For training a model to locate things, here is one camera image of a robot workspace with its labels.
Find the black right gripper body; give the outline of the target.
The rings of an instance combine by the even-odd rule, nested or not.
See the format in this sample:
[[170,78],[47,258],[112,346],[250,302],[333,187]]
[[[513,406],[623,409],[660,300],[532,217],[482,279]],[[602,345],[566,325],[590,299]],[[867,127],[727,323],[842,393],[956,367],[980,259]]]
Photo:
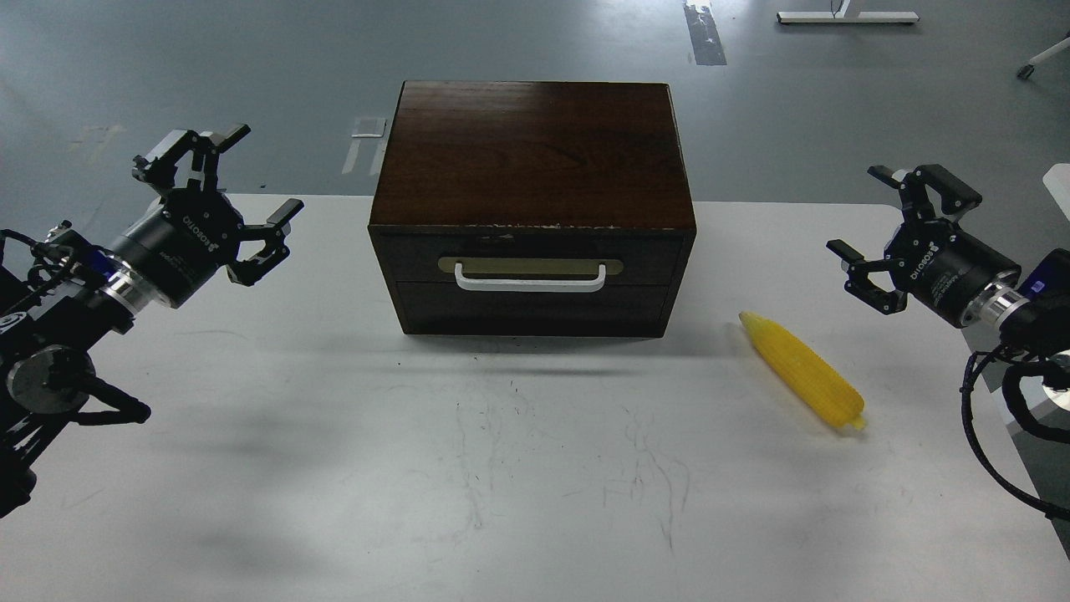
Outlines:
[[912,294],[952,327],[974,324],[987,287],[1017,285],[1022,268],[949,220],[905,222],[885,248],[902,266],[895,288]]

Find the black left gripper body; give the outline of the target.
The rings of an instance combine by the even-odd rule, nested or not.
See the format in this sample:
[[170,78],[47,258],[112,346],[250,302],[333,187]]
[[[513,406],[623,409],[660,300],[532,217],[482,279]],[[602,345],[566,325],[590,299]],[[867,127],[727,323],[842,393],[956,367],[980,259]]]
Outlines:
[[112,241],[114,259],[153,285],[160,304],[180,308],[236,259],[243,217],[221,192],[167,192]]

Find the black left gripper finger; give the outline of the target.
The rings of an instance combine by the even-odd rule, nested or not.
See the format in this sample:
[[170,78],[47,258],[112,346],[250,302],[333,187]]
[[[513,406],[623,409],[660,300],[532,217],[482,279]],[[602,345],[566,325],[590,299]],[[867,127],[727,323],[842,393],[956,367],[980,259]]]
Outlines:
[[301,199],[288,198],[264,223],[238,226],[234,233],[236,245],[245,242],[263,242],[264,245],[259,252],[248,259],[234,258],[232,262],[226,263],[231,283],[255,285],[268,275],[268,272],[274,271],[282,263],[282,260],[290,254],[289,247],[284,244],[291,230],[290,222],[304,207],[305,203]]
[[[219,157],[249,133],[249,125],[238,125],[225,134],[172,130],[146,156],[139,154],[134,157],[131,175],[160,196],[175,190],[218,192]],[[177,167],[185,157],[190,157],[190,176],[183,186],[178,186]]]

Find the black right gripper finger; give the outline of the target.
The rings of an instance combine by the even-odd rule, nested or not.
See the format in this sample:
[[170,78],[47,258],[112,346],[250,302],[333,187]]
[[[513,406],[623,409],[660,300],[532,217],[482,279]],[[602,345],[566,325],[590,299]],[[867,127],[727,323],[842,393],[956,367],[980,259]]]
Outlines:
[[875,165],[868,168],[868,175],[895,188],[899,195],[899,213],[907,225],[935,220],[958,222],[982,203],[982,195],[939,164],[897,171]]
[[841,260],[842,269],[846,274],[846,282],[843,285],[846,293],[863,300],[863,304],[883,315],[897,314],[905,310],[906,291],[898,289],[898,285],[895,285],[893,290],[885,290],[874,284],[871,279],[871,275],[878,272],[886,272],[893,277],[897,271],[904,266],[901,259],[886,257],[880,260],[867,260],[844,240],[829,240],[826,242],[826,248]]

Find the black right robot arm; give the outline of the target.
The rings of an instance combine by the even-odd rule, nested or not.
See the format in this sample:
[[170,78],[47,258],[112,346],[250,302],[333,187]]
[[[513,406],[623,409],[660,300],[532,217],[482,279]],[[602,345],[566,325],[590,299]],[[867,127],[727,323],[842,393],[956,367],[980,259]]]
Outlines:
[[1009,483],[992,466],[973,426],[973,392],[990,362],[1005,362],[1002,395],[1021,430],[1041,441],[1067,443],[1067,430],[1041,423],[1021,384],[1039,379],[1048,389],[1067,389],[1067,250],[1056,248],[1022,278],[1019,264],[970,236],[960,218],[977,209],[981,195],[939,164],[914,169],[871,166],[868,173],[895,188],[903,221],[882,258],[868,260],[846,242],[832,240],[849,294],[884,315],[904,311],[910,298],[953,328],[990,325],[997,348],[975,352],[960,385],[960,418],[974,456],[1010,495],[1044,518],[1066,521],[1067,509]]

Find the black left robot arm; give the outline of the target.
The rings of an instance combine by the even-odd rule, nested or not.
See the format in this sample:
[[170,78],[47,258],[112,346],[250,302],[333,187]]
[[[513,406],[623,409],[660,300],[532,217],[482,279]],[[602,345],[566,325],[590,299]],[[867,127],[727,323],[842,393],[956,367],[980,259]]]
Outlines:
[[248,223],[218,186],[221,154],[249,133],[177,129],[131,175],[156,199],[110,245],[63,221],[43,240],[3,230],[32,256],[24,277],[3,269],[3,515],[29,503],[32,466],[66,426],[142,425],[150,407],[97,374],[90,351],[126,333],[148,304],[180,308],[225,269],[253,285],[290,254],[284,240],[304,202],[290,198],[264,223]]

